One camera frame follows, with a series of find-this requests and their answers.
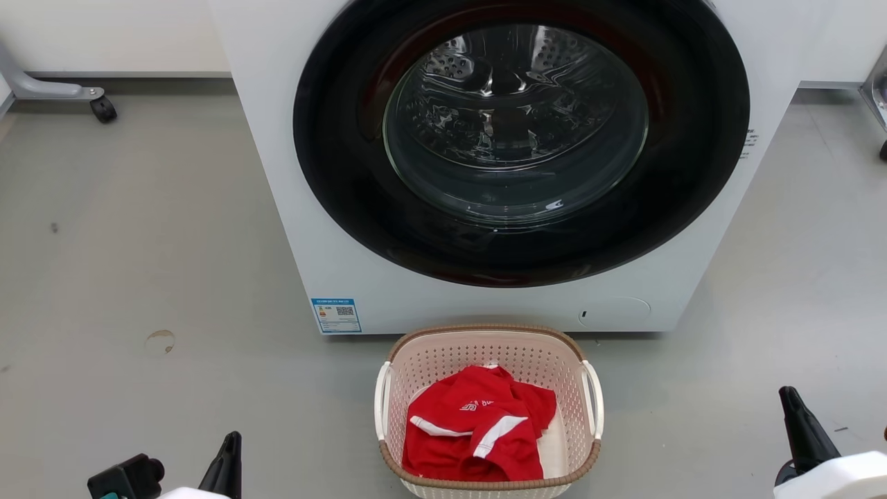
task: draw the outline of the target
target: washing machine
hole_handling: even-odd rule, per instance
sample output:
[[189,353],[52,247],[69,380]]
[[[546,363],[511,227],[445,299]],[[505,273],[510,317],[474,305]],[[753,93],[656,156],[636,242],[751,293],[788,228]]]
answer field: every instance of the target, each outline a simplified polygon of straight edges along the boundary
[[318,328],[402,334],[674,329],[830,0],[210,5]]

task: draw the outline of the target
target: metal table leg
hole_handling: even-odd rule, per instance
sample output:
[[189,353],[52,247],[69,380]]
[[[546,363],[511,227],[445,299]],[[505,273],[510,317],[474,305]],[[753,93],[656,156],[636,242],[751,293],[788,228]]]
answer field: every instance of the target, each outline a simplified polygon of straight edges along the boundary
[[74,83],[55,83],[37,80],[25,74],[12,58],[9,50],[0,42],[0,75],[12,89],[15,99],[21,100],[74,100],[89,102],[92,113],[102,123],[117,117],[105,91],[99,87],[82,87]]

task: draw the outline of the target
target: white basket handle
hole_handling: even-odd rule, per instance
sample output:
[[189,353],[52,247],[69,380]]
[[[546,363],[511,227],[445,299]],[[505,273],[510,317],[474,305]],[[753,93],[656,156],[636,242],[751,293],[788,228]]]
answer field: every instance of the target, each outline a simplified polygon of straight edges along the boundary
[[591,427],[594,438],[598,440],[604,433],[604,396],[600,390],[598,373],[594,371],[588,360],[583,360],[582,365],[585,367],[585,373],[591,381],[591,386],[586,385],[586,388],[589,390],[585,391],[585,407],[588,409],[589,416],[593,418],[589,419],[588,424]]
[[376,413],[376,436],[379,441],[385,440],[386,421],[383,413],[387,412],[385,408],[388,406],[388,396],[385,387],[391,379],[391,362],[386,361],[379,369],[379,376],[376,377],[376,396],[373,399],[373,411]]

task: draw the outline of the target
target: plastic laundry basket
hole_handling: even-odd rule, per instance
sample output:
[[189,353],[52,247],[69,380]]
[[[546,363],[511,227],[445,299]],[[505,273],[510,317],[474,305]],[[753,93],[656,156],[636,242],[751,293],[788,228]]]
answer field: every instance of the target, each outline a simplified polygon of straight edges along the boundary
[[[539,440],[545,479],[465,482],[417,477],[400,463],[406,409],[416,393],[467,366],[499,364],[514,379],[553,390],[558,410]],[[479,324],[423,329],[401,338],[376,380],[376,435],[382,458],[411,492],[427,498],[548,498],[591,470],[600,453],[600,381],[578,345],[539,326]]]

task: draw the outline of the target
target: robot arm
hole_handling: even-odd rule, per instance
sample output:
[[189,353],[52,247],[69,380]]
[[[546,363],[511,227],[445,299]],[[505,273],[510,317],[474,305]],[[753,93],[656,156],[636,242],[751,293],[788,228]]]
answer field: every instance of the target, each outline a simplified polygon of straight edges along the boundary
[[776,478],[776,499],[874,499],[887,495],[887,455],[841,457],[797,390],[779,390],[791,460]]

